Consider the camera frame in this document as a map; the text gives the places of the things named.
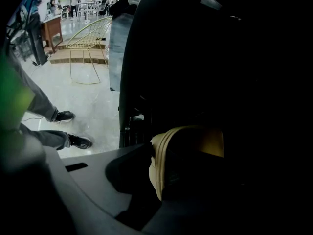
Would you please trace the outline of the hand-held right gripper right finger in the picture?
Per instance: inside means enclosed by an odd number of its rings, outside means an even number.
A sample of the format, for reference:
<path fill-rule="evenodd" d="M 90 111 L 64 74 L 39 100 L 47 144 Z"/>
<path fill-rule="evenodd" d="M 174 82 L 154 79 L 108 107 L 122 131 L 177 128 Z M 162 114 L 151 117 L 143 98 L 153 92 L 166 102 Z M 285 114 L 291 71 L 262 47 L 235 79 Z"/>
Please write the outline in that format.
<path fill-rule="evenodd" d="M 164 201 L 142 232 L 147 235 L 217 234 L 245 228 L 247 214 L 224 199 Z"/>

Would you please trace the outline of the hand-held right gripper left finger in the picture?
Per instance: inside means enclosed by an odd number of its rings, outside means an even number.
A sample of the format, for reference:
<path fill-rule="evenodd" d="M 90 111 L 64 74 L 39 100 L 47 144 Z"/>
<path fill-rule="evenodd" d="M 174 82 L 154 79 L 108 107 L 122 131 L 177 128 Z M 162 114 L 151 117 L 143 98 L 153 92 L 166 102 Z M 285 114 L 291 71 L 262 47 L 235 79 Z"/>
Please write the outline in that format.
<path fill-rule="evenodd" d="M 69 225 L 70 235 L 142 235 L 117 221 L 130 195 L 117 192 L 105 175 L 107 164 L 139 148 L 139 145 L 79 157 L 60 158 L 58 152 L 45 147 L 51 179 L 66 208 L 66 219 L 58 225 Z"/>

